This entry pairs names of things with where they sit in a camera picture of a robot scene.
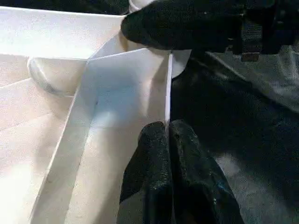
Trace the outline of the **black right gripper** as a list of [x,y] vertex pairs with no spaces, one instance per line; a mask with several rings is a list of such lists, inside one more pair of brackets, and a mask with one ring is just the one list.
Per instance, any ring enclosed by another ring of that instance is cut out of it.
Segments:
[[228,51],[243,62],[256,62],[260,55],[278,54],[285,45],[299,41],[297,0],[248,0],[242,24]]

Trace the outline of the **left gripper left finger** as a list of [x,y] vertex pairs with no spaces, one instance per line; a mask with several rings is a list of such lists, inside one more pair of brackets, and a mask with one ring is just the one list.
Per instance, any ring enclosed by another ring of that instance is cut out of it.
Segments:
[[171,223],[171,165],[164,123],[146,125],[125,168],[118,224]]

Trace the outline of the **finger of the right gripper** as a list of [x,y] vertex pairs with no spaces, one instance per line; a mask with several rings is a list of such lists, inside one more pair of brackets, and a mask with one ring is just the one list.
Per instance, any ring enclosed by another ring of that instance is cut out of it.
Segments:
[[163,50],[225,52],[241,26],[239,0],[156,0],[121,23],[130,41]]

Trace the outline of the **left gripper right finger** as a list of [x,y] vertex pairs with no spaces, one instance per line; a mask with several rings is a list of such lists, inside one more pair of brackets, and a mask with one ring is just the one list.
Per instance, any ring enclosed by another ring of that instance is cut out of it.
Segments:
[[183,120],[169,126],[174,212],[178,224],[242,224],[228,181],[194,130]]

